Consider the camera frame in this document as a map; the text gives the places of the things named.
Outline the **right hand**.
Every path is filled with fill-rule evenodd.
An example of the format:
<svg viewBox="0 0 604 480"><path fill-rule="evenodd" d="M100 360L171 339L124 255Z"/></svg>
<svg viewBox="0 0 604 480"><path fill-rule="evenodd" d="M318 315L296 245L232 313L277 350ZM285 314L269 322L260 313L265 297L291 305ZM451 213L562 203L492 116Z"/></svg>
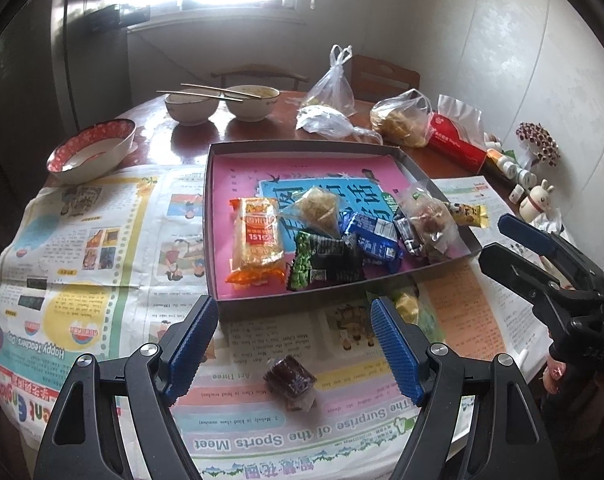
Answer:
<svg viewBox="0 0 604 480"><path fill-rule="evenodd" d="M546 368L542 373L542 383L549 394L558 394L560 387L566 383L567 365L557 361L548 354ZM598 388L604 389L604 373L594 373L594 383Z"/></svg>

